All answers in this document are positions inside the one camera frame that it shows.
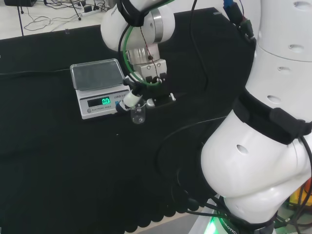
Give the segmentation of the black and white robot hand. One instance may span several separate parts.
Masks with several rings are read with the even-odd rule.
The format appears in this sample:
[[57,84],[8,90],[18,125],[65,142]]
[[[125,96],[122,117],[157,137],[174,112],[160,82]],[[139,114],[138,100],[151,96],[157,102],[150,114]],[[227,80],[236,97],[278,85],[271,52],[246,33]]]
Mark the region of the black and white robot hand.
[[159,59],[155,64],[136,64],[134,73],[126,76],[130,91],[116,104],[118,113],[134,109],[142,101],[148,109],[165,106],[176,101],[167,78],[166,61]]

